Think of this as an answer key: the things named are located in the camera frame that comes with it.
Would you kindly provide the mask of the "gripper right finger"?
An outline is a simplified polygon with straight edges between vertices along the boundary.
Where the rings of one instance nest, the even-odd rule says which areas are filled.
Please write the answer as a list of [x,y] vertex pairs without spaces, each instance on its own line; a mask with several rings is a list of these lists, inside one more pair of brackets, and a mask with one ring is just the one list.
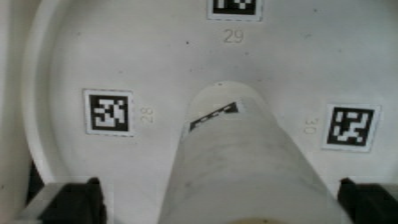
[[353,224],[398,224],[398,184],[341,180],[337,202]]

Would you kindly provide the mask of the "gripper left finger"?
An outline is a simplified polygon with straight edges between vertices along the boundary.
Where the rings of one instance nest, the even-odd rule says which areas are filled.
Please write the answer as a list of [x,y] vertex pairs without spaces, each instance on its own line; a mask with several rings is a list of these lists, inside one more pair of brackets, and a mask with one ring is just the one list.
[[12,224],[106,224],[99,179],[46,184]]

